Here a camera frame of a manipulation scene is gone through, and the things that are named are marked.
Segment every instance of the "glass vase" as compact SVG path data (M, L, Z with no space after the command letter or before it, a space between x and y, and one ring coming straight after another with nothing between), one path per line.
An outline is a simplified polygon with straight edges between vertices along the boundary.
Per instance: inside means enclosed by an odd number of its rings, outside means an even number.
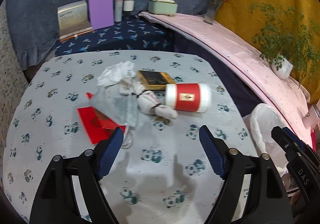
M209 1L207 13L204 17L204 22L212 25L214 17L216 16L217 10L222 3L222 0Z

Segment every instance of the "flower vase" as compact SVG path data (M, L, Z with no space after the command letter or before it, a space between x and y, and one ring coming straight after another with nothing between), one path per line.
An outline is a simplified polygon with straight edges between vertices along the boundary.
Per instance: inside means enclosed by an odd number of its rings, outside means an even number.
M221 3L222 3L222 0L209 1L207 13L204 17L204 22L210 25L213 24L214 18L216 16L216 12Z
M281 56L283 61L282 61L282 67L277 68L277 65L273 62L271 65L271 69L275 73L276 76L278 76L279 79L285 80L289 78L290 73L292 71L293 65L288 61L284 56Z

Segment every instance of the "white stuffed toy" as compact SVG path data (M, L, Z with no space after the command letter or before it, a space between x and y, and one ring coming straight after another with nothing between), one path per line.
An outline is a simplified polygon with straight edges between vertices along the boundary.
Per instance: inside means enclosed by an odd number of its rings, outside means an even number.
M123 79L119 85L120 94L130 95L134 93L138 95L138 106L142 113L157 115L165 119L176 119L178 117L178 113L174 109L159 102L153 91L145 91L145 89L145 86L139 81L130 83Z
M171 107L162 105L153 91L144 91L138 97L140 111L146 114L153 114L165 119L176 119L178 113Z

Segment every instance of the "speckled wall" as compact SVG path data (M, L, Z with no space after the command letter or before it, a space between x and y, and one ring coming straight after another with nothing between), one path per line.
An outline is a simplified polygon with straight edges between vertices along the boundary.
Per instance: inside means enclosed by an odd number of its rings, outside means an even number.
M21 71L12 47L5 9L0 5L0 186L2 186L2 157L5 138L13 113L28 83Z

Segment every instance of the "green box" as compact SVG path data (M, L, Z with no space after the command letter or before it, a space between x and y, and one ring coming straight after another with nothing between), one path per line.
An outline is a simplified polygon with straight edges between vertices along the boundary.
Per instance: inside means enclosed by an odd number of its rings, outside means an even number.
M177 13L178 4L170 2L162 2L157 0L149 0L148 11L158 15L175 15Z

